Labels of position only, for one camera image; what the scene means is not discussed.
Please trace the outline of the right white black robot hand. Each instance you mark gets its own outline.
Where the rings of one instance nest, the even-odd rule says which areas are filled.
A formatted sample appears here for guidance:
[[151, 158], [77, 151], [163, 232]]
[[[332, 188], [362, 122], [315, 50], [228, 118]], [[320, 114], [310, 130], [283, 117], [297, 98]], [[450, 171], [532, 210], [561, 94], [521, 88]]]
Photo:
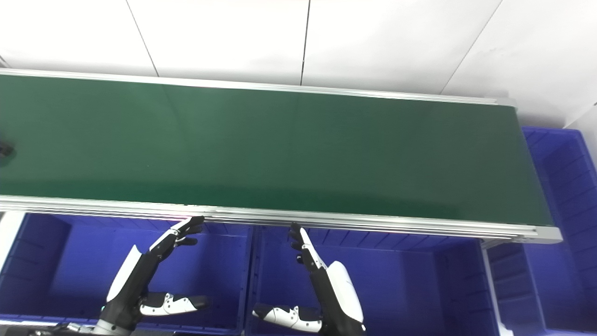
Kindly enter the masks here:
[[291, 223], [289, 236], [296, 261], [305, 266], [320, 308], [256, 303], [251, 314], [268, 323], [320, 336], [365, 336], [360, 299], [346, 267], [339, 261], [326, 265], [307, 230]]

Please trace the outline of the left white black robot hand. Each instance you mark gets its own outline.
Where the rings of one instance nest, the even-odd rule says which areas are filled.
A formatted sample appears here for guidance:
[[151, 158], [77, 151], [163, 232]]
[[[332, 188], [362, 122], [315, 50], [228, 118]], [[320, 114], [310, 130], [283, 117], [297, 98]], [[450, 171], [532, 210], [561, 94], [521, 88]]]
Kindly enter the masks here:
[[180, 315], [208, 308], [211, 299], [204, 295], [184, 296], [148, 289], [158, 266], [175, 248], [198, 243], [192, 235], [202, 231], [204, 221], [205, 217], [195, 216], [173, 225], [144, 253], [133, 246], [111, 284], [91, 333], [130, 336], [143, 317]]

